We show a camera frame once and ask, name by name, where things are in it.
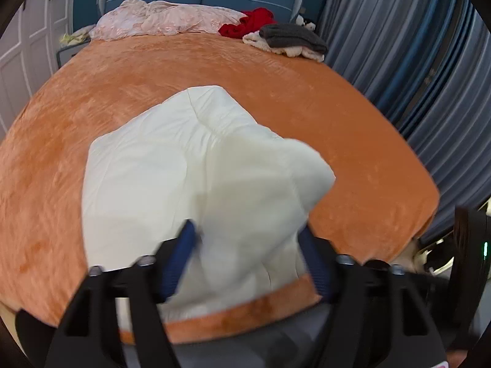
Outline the orange plush bedspread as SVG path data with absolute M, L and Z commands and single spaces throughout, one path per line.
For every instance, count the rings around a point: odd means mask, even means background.
M 94 41 L 33 96 L 1 144 L 1 302 L 56 326 L 89 267 L 82 237 L 88 151 L 182 90 L 220 86 L 260 125 L 316 150 L 334 172 L 307 224 L 364 262 L 397 257 L 439 192 L 386 118 L 327 65 L 209 34 Z M 296 282 L 221 312 L 165 321 L 175 343 L 247 332 L 317 301 Z

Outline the grey-blue curtain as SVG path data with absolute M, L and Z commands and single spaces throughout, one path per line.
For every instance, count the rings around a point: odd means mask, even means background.
M 432 176 L 439 207 L 423 244 L 458 206 L 490 196 L 490 32 L 470 0 L 326 0 L 326 64 L 405 138 Z

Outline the dark grey knit garment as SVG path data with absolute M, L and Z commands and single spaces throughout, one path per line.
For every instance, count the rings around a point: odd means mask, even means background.
M 263 26 L 259 35 L 266 40 L 270 48 L 306 47 L 313 52 L 325 55 L 326 42 L 307 27 L 294 23 L 276 23 Z

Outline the pink floral duvet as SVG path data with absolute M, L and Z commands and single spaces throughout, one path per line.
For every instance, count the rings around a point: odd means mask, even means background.
M 180 33 L 218 34 L 225 24 L 237 25 L 245 14 L 229 8 L 166 1 L 125 0 L 105 13 L 89 32 L 92 40 L 129 36 L 173 36 Z

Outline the yellow-white clutter on nightstand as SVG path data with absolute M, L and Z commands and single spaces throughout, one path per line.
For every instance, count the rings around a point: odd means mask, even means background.
M 94 25 L 89 25 L 89 26 L 85 26 L 84 28 L 80 28 L 76 30 L 74 33 L 63 34 L 59 39 L 60 46 L 62 48 L 65 48 L 70 46 L 76 46 L 78 44 L 81 44 L 82 42 L 86 42 L 87 40 L 90 39 L 90 32 L 94 27 L 95 27 Z

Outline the cream quilted coat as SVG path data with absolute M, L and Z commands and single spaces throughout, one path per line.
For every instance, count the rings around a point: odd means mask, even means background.
M 195 247 L 160 315 L 221 312 L 305 273 L 296 236 L 334 182 L 316 150 L 257 123 L 224 88 L 190 87 L 91 143 L 87 263 L 128 267 L 191 221 Z

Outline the cream fluffy garment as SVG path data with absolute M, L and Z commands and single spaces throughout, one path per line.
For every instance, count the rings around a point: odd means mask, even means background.
M 311 59 L 315 62 L 323 62 L 325 55 L 314 52 L 310 48 L 295 46 L 286 48 L 271 48 L 266 39 L 260 36 L 259 32 L 248 33 L 242 37 L 242 42 L 251 47 L 260 49 L 264 52 L 271 52 L 277 55 L 285 55 L 287 57 L 303 56 L 304 58 Z

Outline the grey bedside table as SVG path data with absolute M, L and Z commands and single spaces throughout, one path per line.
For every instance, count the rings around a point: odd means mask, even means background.
M 61 48 L 56 52 L 56 63 L 57 67 L 63 67 L 67 62 L 69 62 L 76 54 L 79 53 L 83 48 L 90 44 L 89 41 L 85 41 L 73 46 L 67 46 L 65 48 Z

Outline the red garment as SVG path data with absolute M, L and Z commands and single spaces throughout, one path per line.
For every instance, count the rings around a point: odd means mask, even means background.
M 221 36 L 241 39 L 243 36 L 254 33 L 262 27 L 275 24 L 276 20 L 273 12 L 267 8 L 255 8 L 251 11 L 243 11 L 244 17 L 239 19 L 238 24 L 224 24 L 218 30 Z

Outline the plush toy by headboard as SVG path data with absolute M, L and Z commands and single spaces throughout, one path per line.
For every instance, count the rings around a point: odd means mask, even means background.
M 304 18 L 300 14 L 296 16 L 295 24 L 312 32 L 315 30 L 315 24 L 310 19 Z

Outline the white panelled wardrobe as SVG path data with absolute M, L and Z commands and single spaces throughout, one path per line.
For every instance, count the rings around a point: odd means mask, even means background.
M 24 0 L 1 37 L 1 136 L 59 69 L 61 38 L 73 30 L 73 0 Z

